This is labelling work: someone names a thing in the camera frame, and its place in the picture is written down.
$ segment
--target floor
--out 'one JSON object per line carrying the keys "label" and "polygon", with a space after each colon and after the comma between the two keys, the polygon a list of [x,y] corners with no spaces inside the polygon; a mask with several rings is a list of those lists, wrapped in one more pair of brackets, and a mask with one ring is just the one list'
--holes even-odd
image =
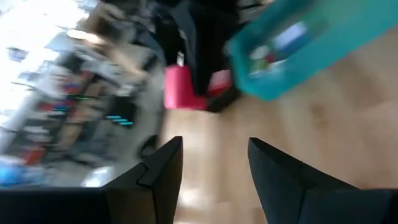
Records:
{"label": "floor", "polygon": [[258,137],[357,187],[398,187],[398,29],[278,100],[243,96],[221,114],[168,111],[183,136],[176,224],[266,223],[247,159]]}

